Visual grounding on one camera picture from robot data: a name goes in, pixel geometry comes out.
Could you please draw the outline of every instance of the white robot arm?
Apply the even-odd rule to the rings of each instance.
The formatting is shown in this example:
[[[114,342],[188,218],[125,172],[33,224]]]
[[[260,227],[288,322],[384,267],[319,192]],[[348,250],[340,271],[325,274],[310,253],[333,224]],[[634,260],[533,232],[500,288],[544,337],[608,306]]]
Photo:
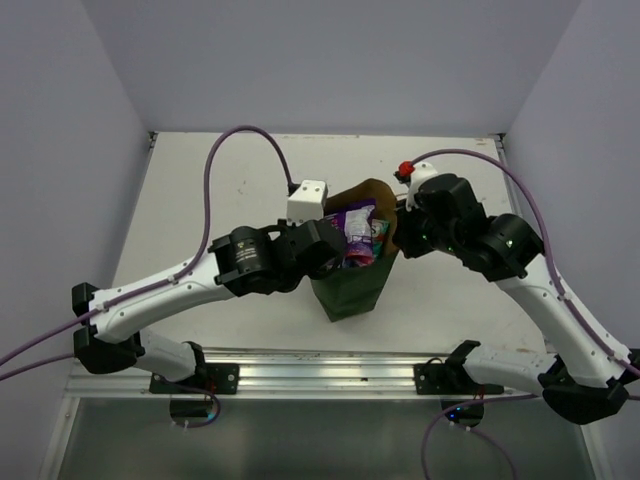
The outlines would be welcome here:
[[[535,231],[515,215],[487,217],[467,180],[439,175],[424,161],[406,162],[396,177],[409,187],[396,210],[394,236],[405,256],[441,251],[459,258],[513,298],[558,352],[497,351],[466,341],[444,364],[425,365],[420,374],[440,390],[468,392],[497,384],[533,393],[577,424],[617,413],[628,398],[624,385],[636,379],[623,362],[637,366],[640,351],[616,340],[570,288],[558,291]]]
[[[177,272],[192,259],[117,288],[77,285],[72,291],[76,315],[96,313],[74,332],[75,356],[91,373],[135,366],[170,382],[204,385],[206,369],[200,347],[162,337],[147,327],[204,303],[248,293],[289,292],[304,275],[326,274],[321,273],[324,266],[331,261],[337,265],[345,249],[342,234],[321,221],[326,196],[324,182],[302,182],[288,199],[288,220],[261,229],[234,229],[214,240],[181,277]],[[164,285],[146,288],[156,283]]]

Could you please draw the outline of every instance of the white wall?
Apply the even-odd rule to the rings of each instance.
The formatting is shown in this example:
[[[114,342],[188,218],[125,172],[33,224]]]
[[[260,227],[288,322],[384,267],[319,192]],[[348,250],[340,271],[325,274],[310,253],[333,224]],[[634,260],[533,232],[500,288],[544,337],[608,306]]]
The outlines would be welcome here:
[[[83,0],[162,131],[504,132],[579,0]]]
[[[0,354],[72,318],[70,288],[111,281],[146,132],[76,0],[0,3]],[[71,336],[28,360],[72,351]],[[0,478],[36,478],[69,364],[0,384]]]
[[[640,347],[640,3],[583,0],[507,136],[560,269]],[[640,405],[600,423],[616,479],[638,478]]]

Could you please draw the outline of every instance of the white table surface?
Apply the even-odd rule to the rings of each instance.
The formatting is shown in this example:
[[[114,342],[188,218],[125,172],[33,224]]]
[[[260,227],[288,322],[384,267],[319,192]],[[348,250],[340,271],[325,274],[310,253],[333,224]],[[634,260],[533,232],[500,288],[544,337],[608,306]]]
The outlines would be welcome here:
[[[114,285],[193,255],[203,227],[203,165],[218,134],[160,133],[151,157]],[[330,194],[374,177],[397,193],[401,161],[439,148],[497,157],[491,139],[277,135],[295,181],[324,180]],[[502,173],[479,160],[433,159],[441,172],[468,178],[488,214],[511,211]],[[268,143],[240,134],[222,147],[212,172],[210,238],[240,225],[261,227],[285,215],[286,185]],[[395,262],[373,312],[331,323],[308,279],[289,294],[249,295],[203,305],[152,327],[205,347],[371,352],[449,352],[465,339],[496,348],[544,351],[542,335],[518,305],[455,258],[432,253]]]

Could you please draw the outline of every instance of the purple cable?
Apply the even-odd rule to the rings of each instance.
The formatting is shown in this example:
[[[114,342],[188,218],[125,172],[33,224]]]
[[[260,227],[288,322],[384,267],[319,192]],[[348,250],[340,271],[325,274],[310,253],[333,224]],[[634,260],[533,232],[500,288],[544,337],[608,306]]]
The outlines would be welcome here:
[[[466,427],[464,427],[463,425],[460,425],[459,423],[456,423],[454,425],[456,427],[458,427],[460,430],[464,430],[465,432],[467,431]],[[477,435],[478,437],[482,438],[487,443],[491,444],[494,448],[496,448],[500,453],[502,453],[502,456],[507,460],[507,463],[509,464],[509,469],[511,470],[511,477],[513,478],[513,480],[517,480],[518,471],[516,469],[516,466],[513,463],[513,460],[511,460],[511,457],[507,453],[506,449],[502,445],[500,445],[496,440],[491,438],[489,435],[484,433],[482,430],[478,430],[475,427],[471,428],[469,430],[469,433],[473,433],[474,435]]]
[[[231,135],[239,132],[253,132],[253,133],[262,135],[271,144],[271,146],[275,149],[276,153],[278,154],[278,158],[280,159],[280,163],[282,164],[282,168],[284,169],[284,175],[287,179],[287,187],[291,187],[293,185],[293,180],[291,179],[291,172],[289,171],[289,166],[287,165],[287,160],[285,159],[284,153],[282,153],[282,149],[280,148],[276,140],[271,135],[269,135],[265,130],[258,127],[254,127],[252,125],[239,125],[235,128],[232,128],[231,130],[227,130],[225,133],[220,135],[220,137],[218,137],[218,139],[215,141],[215,143],[211,147],[211,150],[209,151],[209,155],[207,156],[207,160],[204,167],[204,232],[202,234],[202,240],[200,242],[200,246],[198,247],[198,251],[196,252],[195,256],[191,259],[189,264],[174,275],[175,280],[179,280],[180,278],[187,275],[193,269],[193,267],[196,266],[196,264],[200,261],[200,259],[204,255],[204,252],[207,248],[207,243],[209,241],[209,230],[211,228],[211,194],[210,194],[210,185],[209,185],[211,181],[211,165],[213,164],[213,158],[217,153],[218,149],[220,148],[220,146],[222,145],[222,143]],[[150,285],[146,285],[136,290],[132,290],[131,292],[124,293],[112,300],[104,302],[104,308],[108,309],[124,300],[129,300],[131,298],[137,297],[138,295],[151,292],[158,288],[164,287],[169,283],[170,283],[169,279],[160,280]],[[38,345],[39,343],[44,342],[45,340],[61,332],[64,332],[65,330],[68,330],[80,323],[87,322],[91,317],[96,315],[98,312],[99,310],[97,309],[91,310],[83,315],[80,315],[78,318],[74,320],[64,323],[61,326],[56,327],[53,330],[46,332],[30,340],[24,345],[16,348],[15,350],[1,357],[0,367],[3,366],[12,358],[20,355],[26,350],[29,350],[31,347],[34,347],[35,345]]]
[[[42,367],[43,365],[49,365],[50,363],[59,362],[68,358],[73,358],[73,353],[65,353],[64,355],[57,355],[55,357],[50,357],[38,362],[30,363],[29,365],[16,368],[15,370],[11,370],[10,372],[0,375],[0,382],[2,382],[3,380],[7,380],[8,378],[15,377],[16,375],[19,375],[21,373],[28,372],[29,370],[33,370],[34,368]]]
[[[544,219],[542,218],[542,213],[540,212],[540,209],[538,208],[538,205],[536,204],[533,198],[533,195],[531,194],[529,189],[526,187],[524,182],[522,182],[522,180],[515,173],[513,173],[508,167],[504,166],[503,164],[491,158],[490,156],[485,155],[483,153],[474,152],[473,150],[465,150],[461,148],[445,148],[442,150],[434,150],[433,152],[425,153],[424,155],[420,155],[416,159],[412,160],[411,165],[415,165],[416,163],[426,160],[427,158],[435,157],[438,155],[468,155],[471,157],[479,158],[480,160],[484,160],[485,162],[488,162],[491,165],[498,167],[513,181],[513,183],[515,183],[518,186],[518,188],[520,189],[524,197],[527,199],[527,203],[529,203],[529,206],[533,211],[533,215],[536,218],[536,221],[538,222],[538,227],[540,228],[540,234],[542,236],[542,242],[544,244],[545,262],[547,264],[547,269],[549,270],[549,275],[551,276],[551,281],[555,285],[560,296],[563,297],[567,293],[567,291],[562,286],[560,276],[558,275],[558,271],[556,270],[556,267],[555,267],[555,260],[553,257],[553,252],[551,250],[551,241],[549,239],[549,233],[547,231],[547,227],[544,223]],[[584,318],[582,313],[580,313],[580,311],[575,306],[575,304],[568,299],[565,299],[564,303],[569,309],[569,311],[571,312],[571,314],[574,316],[574,318],[577,320],[578,324],[582,327],[582,329],[585,332],[587,332],[587,335],[591,337],[591,339],[598,345],[598,347],[600,347],[607,354],[607,356],[615,358],[615,352],[613,351],[613,349],[611,349],[605,343],[605,341],[602,340],[602,338],[600,338],[600,336],[591,327],[591,325],[589,325],[589,322],[587,321],[586,318]],[[629,362],[625,360],[619,360],[619,359],[615,359],[615,360],[619,365],[621,365],[622,367],[624,367],[625,369],[633,373],[636,377],[640,378],[639,369],[635,368],[633,365],[631,365]]]
[[[536,398],[536,396],[535,395],[518,395],[515,397],[480,398],[478,400],[469,400],[467,402],[462,402],[457,405],[453,405],[449,408],[445,408],[442,412],[438,413],[438,415],[436,415],[433,418],[433,420],[431,420],[429,425],[427,425],[427,429],[425,430],[424,436],[422,437],[422,444],[420,445],[420,463],[422,464],[422,472],[424,473],[424,478],[426,480],[433,480],[433,477],[429,474],[429,467],[427,466],[427,442],[429,441],[429,437],[431,436],[431,432],[436,426],[436,423],[438,423],[440,419],[446,418],[446,416],[449,413],[453,412],[456,408],[465,408],[465,407],[470,407],[472,405],[486,405],[488,403],[511,402],[511,401],[517,401],[517,400],[531,400],[532,398]],[[479,431],[475,433],[480,435],[489,443],[493,444],[495,447],[498,448],[498,450],[502,452],[502,454],[507,458],[507,462],[509,463],[509,466],[511,468],[511,472],[513,474],[514,480],[517,480],[518,474],[516,472],[515,465],[509,458],[507,451],[503,447],[501,447],[495,440],[489,437],[486,433],[479,432]]]
[[[220,416],[220,411],[222,410],[222,405],[220,403],[220,400],[218,400],[218,397],[216,397],[212,392],[205,390],[204,388],[195,388],[195,387],[186,387],[184,385],[180,385],[179,383],[174,383],[174,382],[170,382],[169,380],[167,380],[164,377],[160,377],[160,380],[163,383],[166,383],[167,385],[173,385],[174,387],[179,388],[180,390],[184,390],[185,392],[190,392],[190,393],[201,393],[202,395],[205,395],[207,397],[209,397],[213,403],[216,405],[216,412],[215,413],[210,413],[209,417],[204,421],[204,422],[198,422],[198,423],[183,423],[182,425],[180,425],[181,427],[184,428],[202,428],[202,427],[206,427],[208,425],[211,425],[213,422],[215,422],[218,417]]]

